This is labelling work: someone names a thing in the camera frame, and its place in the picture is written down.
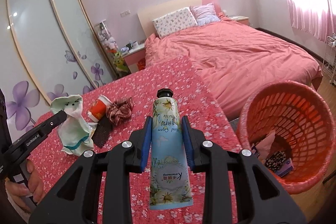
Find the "left hand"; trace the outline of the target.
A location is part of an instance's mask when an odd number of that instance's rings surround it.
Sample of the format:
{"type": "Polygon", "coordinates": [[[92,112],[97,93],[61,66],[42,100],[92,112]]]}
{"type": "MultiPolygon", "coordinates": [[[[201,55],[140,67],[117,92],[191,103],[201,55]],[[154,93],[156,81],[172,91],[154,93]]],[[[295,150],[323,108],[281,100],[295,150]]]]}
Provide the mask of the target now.
{"type": "Polygon", "coordinates": [[[16,182],[11,182],[7,179],[5,181],[5,187],[13,201],[23,211],[25,211],[26,213],[31,213],[32,210],[22,200],[22,197],[32,194],[34,202],[40,203],[41,200],[45,197],[46,192],[44,190],[43,181],[39,177],[39,173],[35,169],[34,163],[29,159],[27,160],[26,170],[30,174],[28,186],[25,186],[25,184],[17,184],[16,182]]]}

